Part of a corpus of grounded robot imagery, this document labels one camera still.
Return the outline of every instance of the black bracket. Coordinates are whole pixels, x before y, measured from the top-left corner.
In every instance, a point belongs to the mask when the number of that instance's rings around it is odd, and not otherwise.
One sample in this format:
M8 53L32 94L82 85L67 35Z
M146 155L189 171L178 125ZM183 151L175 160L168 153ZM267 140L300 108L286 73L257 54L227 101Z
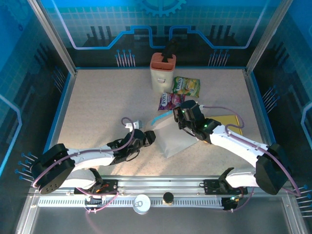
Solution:
M105 194L118 191L118 180L116 179L103 179L101 181L101 184L96 183L94 186L92 186L90 189L86 190L86 192L92 193L92 194ZM84 193L80 192L78 189L75 188L74 190L75 195L82 195Z
M199 186L205 190L205 195L240 195L242 192L244 195L248 194L247 188L242 190L240 188L233 188L225 191L221 188L218 179L205 179Z

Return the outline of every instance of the cable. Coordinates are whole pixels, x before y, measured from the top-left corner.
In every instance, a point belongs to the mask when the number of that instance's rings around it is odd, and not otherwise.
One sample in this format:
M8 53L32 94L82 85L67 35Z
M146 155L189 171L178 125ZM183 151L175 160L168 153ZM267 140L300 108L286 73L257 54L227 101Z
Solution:
M274 161L274 162L282 169L282 171L285 173L285 175L287 176L287 178L289 179L289 181L290 181L291 184L293 185L294 189L296 190L296 193L294 193L293 191L290 191L290 190L288 190L288 189L285 189L285 188L283 188L283 190L286 191L286 192L288 192L288 193L290 193L290 194L293 194L293 195L295 195L295 196L301 196L300 190L299 190L299 188L298 188L296 182L294 181L294 179L292 178L292 176L289 174L289 172L286 170L286 168L283 166L283 164L282 164L276 157L274 157L270 152L266 151L265 149L258 148L257 145L255 145L255 144L253 144L253 143L251 143L251 142L248 142L248 141L246 141L246 140L244 140L244 139L241 139L241 138L239 138L239 137L237 137L237 136L235 136L235 135L233 135L233 134L231 134L231 133L229 132L229 130L228 130L228 127L229 127L229 126L233 126L233 127L235 127L235 128L239 128L239 129L242 129L242 128L245 126L245 123L244 123L242 117L241 117L238 113L236 113L235 111L233 111L233 110L231 110L231 109L229 109L229 108L221 107L221 106L203 106L203 108L221 108L221 109L229 110L229 111L233 112L235 115L237 115L237 117L241 120L242 125L241 125L241 126L237 126L237 125L234 125L234 124L227 124L227 125L225 126L225 131L226 131L227 135L228 135L229 137L231 137L231 138L233 138L233 139L235 139L235 140L238 140L238 141L240 141L240 142L242 142L242 143L244 143L244 144L247 144L247 145L249 145L249 146L251 146L251 147L253 147L253 148L257 148L259 151L261 151L262 153L268 155L271 159L273 159L273 161Z
M234 211L239 211L239 210L242 209L244 206L246 206L247 203L248 203L248 202L250 201L250 199L252 198L253 193L254 193L254 187L253 187L253 189L252 189L252 191L251 191L251 193L250 193L250 196L247 198L247 201L245 201L244 204L241 205L240 207L237 207L236 209L232 210L232 213L233 213Z
M88 210L87 208L85 208L88 212L94 212L94 213L96 213L96 212L98 212L98 211L101 211L101 210L103 210L103 209L105 209L106 207L108 207L117 197L118 197L118 195L119 195L119 192L117 191L117 193L116 193L116 195L114 196L114 198L112 199L112 200L110 200L105 206L103 206L103 207L101 207L101 208L97 208L97 209L95 209L94 208L94 210Z
M135 129L135 125L134 125L133 121L132 121L130 118L128 118L128 117L124 117L124 118L121 119L121 123L122 123L122 124L124 124L124 123L123 123L123 120L124 120L124 119L129 120L129 121L131 122L132 129ZM135 134L135 132L132 131L131 136L130 136L130 139L127 141L127 143L125 143L123 146L120 146L120 147L118 147L118 148L116 148L116 149L109 149L109 150L103 150L103 149L83 150L83 151L80 151L80 152L77 152L77 153L73 153L73 154L71 154L71 155L67 155L67 156L65 156L65 157L63 157L63 158L57 160L56 162L54 162L53 164L51 164L49 167L47 167L47 169L45 169L45 170L34 180L32 186L33 186L34 188L37 188L37 182L38 182L45 174L47 174L47 173L48 173L54 166L56 166L57 164L59 164L59 163L65 161L65 160L67 160L67 159L69 159L69 158L71 158L71 157L78 156L78 155L82 155L82 154L86 154L86 153L93 153L93 152L102 152L102 153L104 153L104 152L114 152L114 151L118 151L118 150L121 150L121 149L125 148L125 147L126 147L127 145L129 145L130 142L132 141L134 134Z

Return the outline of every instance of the green snack bag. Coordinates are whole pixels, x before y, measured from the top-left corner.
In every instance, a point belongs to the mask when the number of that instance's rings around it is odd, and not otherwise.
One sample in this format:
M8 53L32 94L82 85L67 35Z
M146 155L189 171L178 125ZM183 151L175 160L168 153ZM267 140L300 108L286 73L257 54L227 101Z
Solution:
M199 97L200 80L185 77L175 77L175 84L172 92L174 94L185 94Z

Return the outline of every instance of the purple snack bag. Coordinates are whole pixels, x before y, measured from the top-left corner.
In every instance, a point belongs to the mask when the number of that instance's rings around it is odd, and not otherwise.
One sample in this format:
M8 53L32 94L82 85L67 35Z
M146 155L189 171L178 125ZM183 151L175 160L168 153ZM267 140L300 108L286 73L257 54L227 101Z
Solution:
M160 98L158 110L170 111L184 102L185 95L163 93Z

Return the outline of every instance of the blue strip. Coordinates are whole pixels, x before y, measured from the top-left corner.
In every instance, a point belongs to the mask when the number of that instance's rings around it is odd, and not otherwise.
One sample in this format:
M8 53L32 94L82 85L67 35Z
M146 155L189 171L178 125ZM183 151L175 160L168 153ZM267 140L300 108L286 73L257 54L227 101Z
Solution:
M257 98L258 98L259 103L260 103L260 108L261 108L261 112L262 112L263 117L264 117L265 124L266 124L266 126L268 128L269 137L270 137L272 143L276 143L275 136L274 136L274 133L273 133L273 130L272 130L272 126L270 124L270 120L269 120L268 114L267 114L267 112L265 110L265 106L264 106L264 103L263 103L263 100L262 100L262 96L260 94L260 90L259 90L257 81L256 81L255 76L254 76L254 72L251 73L251 78L252 78L252 82L253 82L253 85L254 85L254 89L255 89Z
M71 75L70 75L70 73L68 73L68 76L67 76L67 79L66 79L66 82L65 82L65 85L64 85L64 89L63 89L62 95L60 96L60 99L59 99L58 108L57 108L57 111L55 113L55 116L54 116L54 119L53 119L53 122L52 122L52 126L51 126L51 129L50 129L49 136L48 136L47 142L45 144L43 153L47 152L49 150L49 148L50 148L50 144L51 144L51 141L52 141L53 133L54 133L56 125L58 123L60 110L61 110L63 102L64 102L64 98L65 98L65 94L66 94L66 91L67 91L67 88L68 88L68 84L69 84L70 78L71 78Z
M160 120L161 118L164 118L164 117L166 117L166 116L168 116L168 115L170 115L172 113L173 113L173 111L168 111L168 112L166 112L166 113L164 113L164 114L162 114L160 116L157 116L156 118L153 119L153 121L151 123L151 126L153 126L157 120Z
M207 66L202 66L202 67L195 67L195 66L176 66L175 68L178 69L227 69L227 70L234 70L234 69L246 69L246 67L207 67ZM76 67L77 70L118 70L118 69L150 69L150 66L146 67Z

